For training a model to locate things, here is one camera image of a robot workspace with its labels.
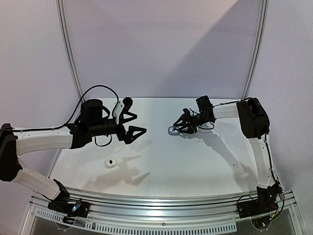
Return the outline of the white earbud charging case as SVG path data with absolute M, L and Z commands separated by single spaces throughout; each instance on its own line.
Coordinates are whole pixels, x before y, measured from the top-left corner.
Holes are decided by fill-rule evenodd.
M 108 169 L 114 168 L 118 165 L 118 161 L 116 158 L 108 159 L 105 161 L 105 166 Z

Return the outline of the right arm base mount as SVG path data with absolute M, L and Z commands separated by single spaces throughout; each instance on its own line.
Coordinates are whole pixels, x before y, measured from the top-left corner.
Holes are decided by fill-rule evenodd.
M 247 218 L 276 211 L 279 207 L 276 200 L 272 200 L 264 206 L 258 202 L 258 199 L 253 199 L 249 195 L 243 195 L 237 200 L 236 208 L 239 218 Z

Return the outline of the purple earbud charging case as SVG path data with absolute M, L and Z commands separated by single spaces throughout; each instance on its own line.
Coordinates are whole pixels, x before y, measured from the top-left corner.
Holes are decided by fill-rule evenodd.
M 180 129 L 177 126 L 170 126 L 168 127 L 168 134 L 171 136 L 179 135 Z

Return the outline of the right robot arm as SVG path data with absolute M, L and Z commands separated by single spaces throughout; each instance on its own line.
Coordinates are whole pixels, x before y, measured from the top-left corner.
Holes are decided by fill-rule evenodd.
M 171 135 L 195 134 L 202 125 L 215 123 L 218 119 L 238 118 L 242 134 L 248 139 L 255 158 L 258 173 L 258 198 L 253 202 L 256 213 L 264 213 L 271 207 L 282 188 L 271 160 L 269 145 L 270 121 L 267 113 L 257 98 L 246 98 L 213 105 L 208 96 L 196 99 L 199 111 L 193 112 L 187 108 L 183 114 L 168 128 Z

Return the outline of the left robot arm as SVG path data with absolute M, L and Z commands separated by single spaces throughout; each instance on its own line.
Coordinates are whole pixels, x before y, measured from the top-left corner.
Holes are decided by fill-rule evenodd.
M 42 150 L 82 148 L 98 136 L 116 135 L 119 141 L 131 144 L 147 131 L 136 126 L 125 129 L 125 123 L 137 118 L 129 111 L 132 104 L 132 99 L 126 97 L 110 112 L 101 100 L 87 100 L 81 105 L 75 122 L 61 128 L 29 131 L 3 124 L 0 129 L 1 181 L 23 185 L 53 201 L 61 212 L 69 212 L 73 203 L 67 189 L 59 181 L 29 169 L 18 157 Z

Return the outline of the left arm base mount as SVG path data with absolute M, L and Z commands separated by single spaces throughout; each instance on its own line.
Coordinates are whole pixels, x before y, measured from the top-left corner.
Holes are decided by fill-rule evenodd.
M 66 214 L 68 217 L 87 218 L 91 203 L 83 201 L 82 198 L 74 201 L 50 201 L 48 206 L 50 210 Z

